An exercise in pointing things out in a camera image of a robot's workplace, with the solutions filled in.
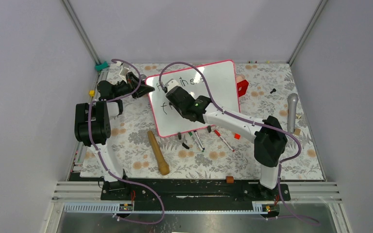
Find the pink framed whiteboard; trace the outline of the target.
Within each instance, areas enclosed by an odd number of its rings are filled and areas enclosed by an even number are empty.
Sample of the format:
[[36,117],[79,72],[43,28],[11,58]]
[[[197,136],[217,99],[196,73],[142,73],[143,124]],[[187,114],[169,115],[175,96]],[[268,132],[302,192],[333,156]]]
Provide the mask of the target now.
[[[175,68],[174,71],[166,71],[162,75],[163,84],[175,79],[192,97],[197,98],[200,95],[209,97],[205,84],[196,70],[187,67],[184,69],[172,67]],[[223,109],[240,112],[235,63],[225,60],[198,66],[197,69],[204,75],[215,102]],[[159,75],[156,74],[145,80],[147,85],[155,88],[149,93],[149,100],[158,135],[168,137],[206,128],[206,124],[182,118],[173,107],[169,106],[169,101],[159,85],[158,78]]]

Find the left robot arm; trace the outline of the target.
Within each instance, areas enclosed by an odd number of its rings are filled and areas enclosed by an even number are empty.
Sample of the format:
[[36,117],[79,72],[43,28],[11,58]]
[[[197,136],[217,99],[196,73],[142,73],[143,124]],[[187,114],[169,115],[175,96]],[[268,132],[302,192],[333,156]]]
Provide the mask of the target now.
[[107,80],[97,84],[99,100],[94,103],[79,103],[75,106],[74,134],[96,156],[101,164],[102,176],[106,185],[113,186],[113,194],[124,200],[131,194],[123,165],[113,155],[111,144],[112,126],[110,119],[123,113],[123,101],[126,96],[138,99],[155,90],[144,80],[129,72],[123,81],[112,84]]

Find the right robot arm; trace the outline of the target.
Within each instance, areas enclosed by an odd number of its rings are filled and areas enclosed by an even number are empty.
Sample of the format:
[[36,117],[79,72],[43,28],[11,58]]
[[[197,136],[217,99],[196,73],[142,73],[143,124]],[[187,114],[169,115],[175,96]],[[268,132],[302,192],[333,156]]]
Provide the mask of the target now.
[[193,98],[178,85],[164,91],[170,105],[182,118],[230,130],[253,143],[254,157],[261,165],[260,196],[271,200],[278,194],[278,163],[288,140],[275,117],[259,119],[234,111],[222,111],[209,97]]

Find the blue whiteboard marker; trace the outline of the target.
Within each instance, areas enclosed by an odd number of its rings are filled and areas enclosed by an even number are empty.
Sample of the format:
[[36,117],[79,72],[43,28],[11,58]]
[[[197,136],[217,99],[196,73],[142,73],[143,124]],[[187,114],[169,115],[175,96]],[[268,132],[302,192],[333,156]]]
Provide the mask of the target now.
[[196,137],[196,139],[197,139],[197,141],[198,141],[198,143],[199,143],[199,145],[200,145],[200,148],[202,149],[202,151],[204,151],[204,150],[205,150],[205,147],[203,146],[202,141],[201,141],[201,139],[200,139],[200,137],[199,137],[197,131],[193,131],[193,132],[194,132],[195,137]]

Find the green whiteboard marker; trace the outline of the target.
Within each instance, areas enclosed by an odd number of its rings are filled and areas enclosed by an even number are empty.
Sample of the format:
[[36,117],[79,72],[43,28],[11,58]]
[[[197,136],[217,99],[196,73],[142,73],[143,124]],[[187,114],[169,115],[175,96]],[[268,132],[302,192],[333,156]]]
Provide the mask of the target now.
[[193,132],[188,132],[188,134],[191,136],[191,138],[194,140],[194,142],[197,144],[198,149],[201,152],[204,152],[204,148],[201,146],[200,142],[198,141],[198,138],[195,136]]

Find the red whiteboard marker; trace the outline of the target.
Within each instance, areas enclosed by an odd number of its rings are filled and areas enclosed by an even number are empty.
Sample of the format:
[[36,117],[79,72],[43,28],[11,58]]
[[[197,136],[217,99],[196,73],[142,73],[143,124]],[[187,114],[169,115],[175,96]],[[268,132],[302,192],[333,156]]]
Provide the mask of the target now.
[[227,146],[227,148],[230,151],[235,152],[235,149],[226,141],[226,139],[224,137],[222,137],[221,133],[218,130],[214,130],[214,133]]

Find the black marker cap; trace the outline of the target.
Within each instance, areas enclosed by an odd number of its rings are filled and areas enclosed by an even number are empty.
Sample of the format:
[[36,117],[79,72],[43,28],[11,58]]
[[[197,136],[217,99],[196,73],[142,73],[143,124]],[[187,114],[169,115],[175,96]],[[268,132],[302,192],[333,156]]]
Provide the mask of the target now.
[[187,150],[190,149],[190,147],[189,147],[186,143],[182,143],[182,146],[183,146],[185,149],[187,149]]

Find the teal clamp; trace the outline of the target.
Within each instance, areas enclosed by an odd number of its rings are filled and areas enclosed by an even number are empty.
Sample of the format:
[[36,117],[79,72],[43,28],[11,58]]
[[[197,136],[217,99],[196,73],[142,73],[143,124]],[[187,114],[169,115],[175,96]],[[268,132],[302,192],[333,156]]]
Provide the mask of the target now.
[[103,63],[101,63],[101,64],[99,64],[99,65],[95,65],[95,70],[96,70],[97,72],[100,72],[100,71],[102,71],[103,69],[108,68],[108,67],[109,67],[109,64],[108,64],[106,61],[104,61]]

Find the large red block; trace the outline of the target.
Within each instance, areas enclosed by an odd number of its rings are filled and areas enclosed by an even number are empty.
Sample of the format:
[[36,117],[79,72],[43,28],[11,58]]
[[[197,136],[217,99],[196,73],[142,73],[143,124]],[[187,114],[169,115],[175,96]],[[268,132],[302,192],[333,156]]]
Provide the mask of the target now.
[[238,97],[242,97],[246,94],[248,86],[249,86],[249,82],[247,80],[242,80],[237,83]]

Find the gold toy microphone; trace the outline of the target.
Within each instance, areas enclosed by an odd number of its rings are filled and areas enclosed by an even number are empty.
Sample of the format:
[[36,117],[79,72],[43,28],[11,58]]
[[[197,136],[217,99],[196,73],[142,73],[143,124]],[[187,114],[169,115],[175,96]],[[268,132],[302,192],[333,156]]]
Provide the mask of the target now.
[[155,155],[155,159],[157,161],[158,170],[160,174],[163,176],[168,175],[170,173],[170,167],[163,156],[163,153],[155,138],[155,135],[153,134],[152,131],[148,131],[147,136],[148,136],[149,143],[152,147],[153,153]]

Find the small brown cube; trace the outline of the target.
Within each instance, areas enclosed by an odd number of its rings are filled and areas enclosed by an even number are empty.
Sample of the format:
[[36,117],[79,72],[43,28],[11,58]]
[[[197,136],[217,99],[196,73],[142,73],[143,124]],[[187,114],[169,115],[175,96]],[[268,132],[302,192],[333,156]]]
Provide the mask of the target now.
[[233,176],[226,176],[225,181],[226,181],[226,183],[234,183],[234,177]]

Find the silver toy microphone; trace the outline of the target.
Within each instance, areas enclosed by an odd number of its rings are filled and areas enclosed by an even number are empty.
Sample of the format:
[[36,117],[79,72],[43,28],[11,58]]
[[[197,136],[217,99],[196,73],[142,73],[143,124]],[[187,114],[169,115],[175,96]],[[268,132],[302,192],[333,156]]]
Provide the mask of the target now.
[[288,125],[287,132],[294,133],[295,131],[295,119],[296,119],[296,108],[299,97],[296,93],[289,94],[288,101]]

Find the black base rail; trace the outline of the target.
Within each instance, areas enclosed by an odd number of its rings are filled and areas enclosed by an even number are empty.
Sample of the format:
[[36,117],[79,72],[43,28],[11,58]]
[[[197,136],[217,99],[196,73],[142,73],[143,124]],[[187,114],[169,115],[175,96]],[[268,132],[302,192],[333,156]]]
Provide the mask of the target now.
[[101,200],[126,201],[134,204],[135,211],[245,211],[252,210],[254,201],[275,204],[290,201],[288,185],[268,189],[257,180],[195,179],[137,179],[130,183],[112,182],[105,190],[100,184],[103,177],[82,178],[73,174],[71,181],[95,182]]

